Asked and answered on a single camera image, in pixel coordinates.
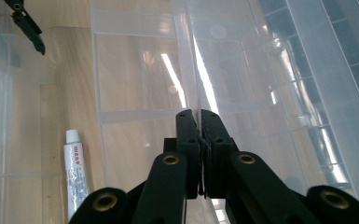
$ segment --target transparent plastic box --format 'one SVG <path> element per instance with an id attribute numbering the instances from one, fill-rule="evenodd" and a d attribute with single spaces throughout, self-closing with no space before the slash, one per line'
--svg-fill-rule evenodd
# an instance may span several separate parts
<path id="1" fill-rule="evenodd" d="M 358 1 L 91 0 L 91 26 L 61 22 L 71 3 L 38 3 L 28 11 L 45 57 L 0 2 L 0 223 L 66 221 L 65 104 L 97 113 L 75 115 L 85 148 L 101 145 L 87 155 L 91 190 L 136 187 L 175 137 L 175 115 L 192 109 L 200 124 L 208 109 L 290 189 L 359 199 Z M 94 80 L 81 75 L 92 68 Z M 88 85 L 96 105 L 70 94 Z M 227 222 L 223 207 L 188 201 L 186 223 Z"/>

